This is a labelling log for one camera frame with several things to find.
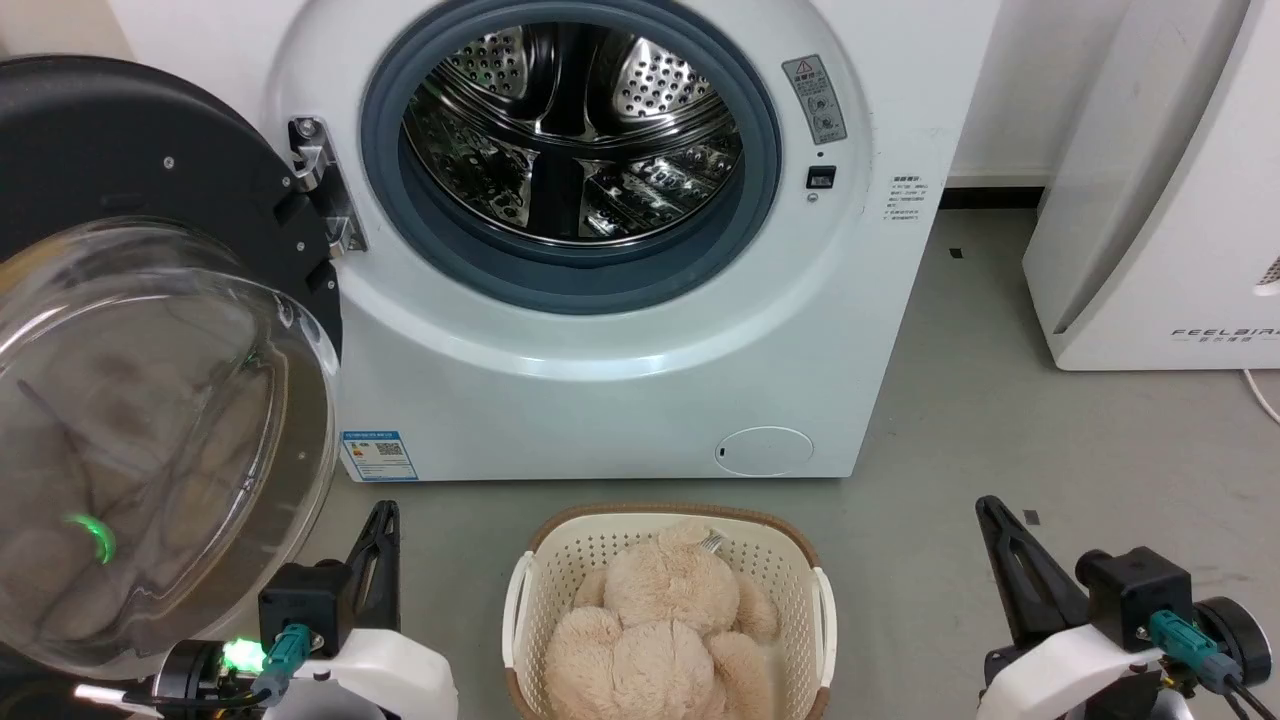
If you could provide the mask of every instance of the plush toy body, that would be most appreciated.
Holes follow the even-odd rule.
[[[759,643],[777,635],[777,609],[699,544],[709,534],[673,525],[586,577],[547,648],[556,720],[774,716]]]

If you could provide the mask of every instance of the warning label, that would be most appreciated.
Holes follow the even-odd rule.
[[[884,219],[899,223],[916,223],[924,219],[929,183],[920,176],[893,176],[888,183],[888,201]]]
[[[419,479],[404,441],[394,430],[342,433],[342,447],[361,480],[404,483]]]
[[[836,88],[827,77],[827,67],[822,58],[809,55],[782,63],[782,69],[791,79],[791,87],[800,99],[800,108],[809,118],[809,132],[814,145],[826,145],[849,137],[845,128],[845,114],[840,110]]]

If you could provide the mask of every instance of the floor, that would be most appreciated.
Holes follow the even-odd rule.
[[[369,507],[401,505],[403,630],[453,666],[465,720],[517,717],[499,656],[516,559],[558,510],[716,502],[797,525],[840,602],[832,719],[968,717],[986,651],[1009,641],[974,501],[1036,510],[1066,568],[1147,544],[1280,633],[1280,427],[1235,373],[1066,374],[1019,260],[1029,211],[948,211],[924,258],[876,416],[847,480],[357,486],[339,478],[303,560],[343,557]],[[950,249],[963,250],[954,259]],[[1280,374],[1260,383],[1280,398]],[[1280,707],[1280,683],[1262,697]],[[1228,717],[1220,700],[1193,706]]]

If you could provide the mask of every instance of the green light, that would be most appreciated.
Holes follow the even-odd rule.
[[[223,665],[238,673],[262,673],[266,652],[257,641],[243,638],[223,644]]]
[[[63,520],[73,525],[79,525],[88,530],[88,534],[93,536],[93,539],[97,541],[99,562],[106,565],[115,557],[115,534],[111,533],[111,528],[106,527],[106,523],[90,515],[67,515]]]

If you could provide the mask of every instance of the basket handle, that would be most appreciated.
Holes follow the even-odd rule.
[[[818,578],[818,597],[822,600],[822,687],[829,688],[836,676],[836,638],[840,635],[836,624],[836,594],[831,592],[831,580],[822,568],[814,568]]]
[[[529,568],[534,562],[534,553],[526,551],[516,561],[516,569],[511,571],[511,582],[507,584],[507,602],[502,609],[502,661],[508,667],[516,666],[516,630],[520,624],[516,615],[520,611],[520,596],[524,594],[529,583]]]

